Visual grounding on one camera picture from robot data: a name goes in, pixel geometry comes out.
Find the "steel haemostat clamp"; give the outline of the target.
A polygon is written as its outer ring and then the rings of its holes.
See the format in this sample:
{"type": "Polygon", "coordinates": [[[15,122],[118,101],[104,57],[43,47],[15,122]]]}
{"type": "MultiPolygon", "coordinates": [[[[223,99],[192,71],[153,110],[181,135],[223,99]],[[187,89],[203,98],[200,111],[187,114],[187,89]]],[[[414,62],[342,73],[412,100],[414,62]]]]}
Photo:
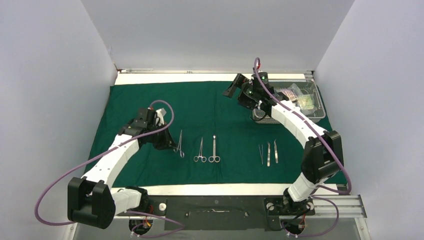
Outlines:
{"type": "Polygon", "coordinates": [[[194,162],[200,161],[202,163],[205,163],[207,161],[207,158],[203,155],[203,143],[204,143],[204,139],[202,137],[200,141],[199,152],[196,156],[193,157],[194,162]]]}

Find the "aluminium right side rail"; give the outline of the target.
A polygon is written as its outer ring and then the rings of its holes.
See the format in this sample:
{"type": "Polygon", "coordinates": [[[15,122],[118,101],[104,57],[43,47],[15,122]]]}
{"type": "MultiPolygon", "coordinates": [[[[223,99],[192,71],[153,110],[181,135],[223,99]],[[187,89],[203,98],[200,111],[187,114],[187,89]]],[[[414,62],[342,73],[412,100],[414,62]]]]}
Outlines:
{"type": "Polygon", "coordinates": [[[305,77],[305,79],[307,79],[307,80],[314,81],[314,71],[313,71],[313,70],[308,70],[308,71],[306,71],[306,72],[304,73],[304,77],[305,77]]]}

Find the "aluminium front frame rail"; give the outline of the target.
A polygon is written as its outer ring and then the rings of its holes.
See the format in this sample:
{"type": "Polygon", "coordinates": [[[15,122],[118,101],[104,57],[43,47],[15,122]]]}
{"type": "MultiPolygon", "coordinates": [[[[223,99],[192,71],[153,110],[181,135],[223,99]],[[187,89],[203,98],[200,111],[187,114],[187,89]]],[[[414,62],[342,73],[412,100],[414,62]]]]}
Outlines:
{"type": "MultiPolygon", "coordinates": [[[[209,196],[209,195],[186,195],[186,196],[209,196]]],[[[227,195],[227,196],[248,196],[248,195],[227,195]]],[[[362,203],[362,199],[359,195],[318,195],[312,199],[311,207],[315,210],[314,215],[306,215],[316,219],[329,219],[329,218],[361,218],[366,217],[366,212],[362,203]]],[[[158,218],[165,218],[165,216],[159,216],[153,214],[148,205],[148,209],[141,210],[127,210],[114,217],[114,220],[126,219],[126,220],[157,220],[158,218]]]]}

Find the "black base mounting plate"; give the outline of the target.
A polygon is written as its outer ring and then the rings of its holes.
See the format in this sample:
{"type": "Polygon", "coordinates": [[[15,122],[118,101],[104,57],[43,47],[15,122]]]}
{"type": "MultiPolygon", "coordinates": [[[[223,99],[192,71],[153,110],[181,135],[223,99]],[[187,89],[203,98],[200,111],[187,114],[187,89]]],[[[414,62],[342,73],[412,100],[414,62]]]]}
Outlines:
{"type": "Polygon", "coordinates": [[[289,210],[280,195],[150,195],[148,198],[154,215],[180,222],[185,230],[277,231],[279,221],[298,224],[303,215],[315,215],[311,200],[289,210]]]}

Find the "steel forceps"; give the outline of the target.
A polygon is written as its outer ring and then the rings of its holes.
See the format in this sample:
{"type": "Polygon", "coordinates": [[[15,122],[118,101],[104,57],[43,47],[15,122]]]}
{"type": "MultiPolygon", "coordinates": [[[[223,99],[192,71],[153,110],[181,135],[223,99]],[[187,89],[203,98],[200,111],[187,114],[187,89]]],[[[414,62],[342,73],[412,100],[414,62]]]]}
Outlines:
{"type": "Polygon", "coordinates": [[[181,158],[185,157],[185,153],[182,150],[182,139],[183,139],[183,130],[180,131],[179,140],[176,148],[173,150],[175,153],[179,153],[181,158]]]}

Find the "steel surgical scissors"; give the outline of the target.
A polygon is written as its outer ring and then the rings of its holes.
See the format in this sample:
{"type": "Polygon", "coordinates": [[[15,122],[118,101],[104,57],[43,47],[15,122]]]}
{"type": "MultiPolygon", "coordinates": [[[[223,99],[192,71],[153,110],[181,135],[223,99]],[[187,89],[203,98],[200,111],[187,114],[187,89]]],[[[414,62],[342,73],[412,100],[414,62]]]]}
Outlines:
{"type": "Polygon", "coordinates": [[[210,163],[219,163],[221,157],[217,155],[217,137],[213,135],[212,137],[212,155],[208,158],[210,163]]]}

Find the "dark green surgical cloth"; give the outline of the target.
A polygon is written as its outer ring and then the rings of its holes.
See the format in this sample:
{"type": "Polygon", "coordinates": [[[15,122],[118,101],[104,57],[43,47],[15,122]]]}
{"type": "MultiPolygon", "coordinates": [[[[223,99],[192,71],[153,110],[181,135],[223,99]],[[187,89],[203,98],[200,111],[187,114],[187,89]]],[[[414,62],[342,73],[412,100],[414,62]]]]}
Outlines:
{"type": "Polygon", "coordinates": [[[251,120],[251,111],[240,106],[236,98],[223,92],[224,81],[174,82],[115,85],[100,120],[89,156],[105,152],[119,130],[132,120],[140,108],[171,105],[175,117],[169,132],[178,142],[179,153],[157,150],[146,144],[133,155],[114,182],[115,187],[278,183],[291,184],[301,173],[303,148],[281,124],[259,124],[251,120]],[[220,162],[209,162],[216,135],[216,152],[220,162]],[[194,162],[203,138],[206,162],[194,162]],[[275,163],[274,140],[278,150],[275,163]],[[270,167],[267,148],[270,142],[270,167]],[[263,164],[258,145],[263,145],[263,164]]]}

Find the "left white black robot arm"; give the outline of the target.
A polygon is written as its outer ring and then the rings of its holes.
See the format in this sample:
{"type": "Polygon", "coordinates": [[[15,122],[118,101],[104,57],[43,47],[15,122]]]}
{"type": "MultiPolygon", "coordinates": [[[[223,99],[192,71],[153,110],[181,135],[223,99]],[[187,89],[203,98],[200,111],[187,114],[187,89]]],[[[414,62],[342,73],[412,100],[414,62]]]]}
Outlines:
{"type": "Polygon", "coordinates": [[[70,221],[106,229],[116,215],[133,211],[143,215],[149,208],[146,189],[127,186],[112,193],[112,186],[124,166],[145,144],[157,150],[177,147],[165,122],[166,110],[140,108],[135,118],[115,136],[107,153],[82,177],[67,186],[67,217],[70,221]]]}

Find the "thin steel tweezers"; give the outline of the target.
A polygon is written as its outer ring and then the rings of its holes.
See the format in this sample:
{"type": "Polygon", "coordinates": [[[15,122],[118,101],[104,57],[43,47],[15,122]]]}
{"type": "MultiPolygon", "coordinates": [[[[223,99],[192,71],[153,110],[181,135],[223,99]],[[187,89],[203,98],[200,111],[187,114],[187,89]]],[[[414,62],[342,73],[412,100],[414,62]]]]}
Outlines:
{"type": "Polygon", "coordinates": [[[264,149],[263,149],[263,145],[259,144],[258,145],[258,150],[259,150],[259,155],[260,155],[260,160],[261,160],[261,164],[264,164],[264,149]]]}

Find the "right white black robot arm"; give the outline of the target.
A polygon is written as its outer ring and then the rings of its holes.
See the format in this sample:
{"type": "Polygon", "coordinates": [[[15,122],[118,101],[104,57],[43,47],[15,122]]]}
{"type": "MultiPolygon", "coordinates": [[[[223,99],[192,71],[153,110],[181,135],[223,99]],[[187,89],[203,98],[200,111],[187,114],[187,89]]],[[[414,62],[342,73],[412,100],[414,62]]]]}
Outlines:
{"type": "Polygon", "coordinates": [[[261,110],[282,124],[301,144],[304,152],[299,177],[286,188],[282,210],[287,214],[306,211],[307,201],[321,184],[336,175],[344,166],[342,138],[312,122],[301,109],[300,97],[278,91],[269,83],[268,73],[259,72],[247,78],[238,73],[223,95],[232,98],[236,89],[239,105],[261,110]]]}

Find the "metal wire mesh tray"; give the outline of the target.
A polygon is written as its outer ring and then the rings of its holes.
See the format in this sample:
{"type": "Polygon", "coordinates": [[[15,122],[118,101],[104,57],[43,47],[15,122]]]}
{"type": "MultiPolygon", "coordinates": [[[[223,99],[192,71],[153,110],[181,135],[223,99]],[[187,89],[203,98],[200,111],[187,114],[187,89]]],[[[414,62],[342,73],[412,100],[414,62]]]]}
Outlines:
{"type": "Polygon", "coordinates": [[[314,98],[316,111],[311,115],[305,116],[311,119],[314,123],[317,123],[326,117],[325,107],[315,81],[311,81],[309,79],[271,79],[269,84],[274,87],[275,92],[277,92],[275,88],[288,88],[292,84],[296,84],[301,90],[301,95],[313,95],[314,98]]]}

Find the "clear packet pink contents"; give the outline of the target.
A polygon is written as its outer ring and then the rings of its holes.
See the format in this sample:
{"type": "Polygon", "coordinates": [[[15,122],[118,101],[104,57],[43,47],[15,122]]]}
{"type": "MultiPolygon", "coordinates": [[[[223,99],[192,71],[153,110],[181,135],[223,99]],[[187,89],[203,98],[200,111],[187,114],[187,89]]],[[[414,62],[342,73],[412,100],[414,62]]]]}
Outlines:
{"type": "Polygon", "coordinates": [[[280,92],[283,93],[284,95],[286,95],[290,101],[295,102],[298,100],[298,97],[301,95],[301,90],[300,88],[293,83],[292,85],[290,85],[289,87],[276,87],[275,88],[276,92],[280,92]]]}

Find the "clear packet green contents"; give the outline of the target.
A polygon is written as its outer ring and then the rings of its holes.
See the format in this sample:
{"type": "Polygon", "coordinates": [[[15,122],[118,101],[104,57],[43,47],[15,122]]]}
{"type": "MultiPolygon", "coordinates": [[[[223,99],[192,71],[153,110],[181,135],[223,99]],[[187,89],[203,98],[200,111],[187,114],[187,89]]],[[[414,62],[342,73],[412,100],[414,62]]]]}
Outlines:
{"type": "Polygon", "coordinates": [[[304,115],[312,115],[316,110],[315,100],[312,94],[299,95],[296,99],[296,105],[304,115]]]}

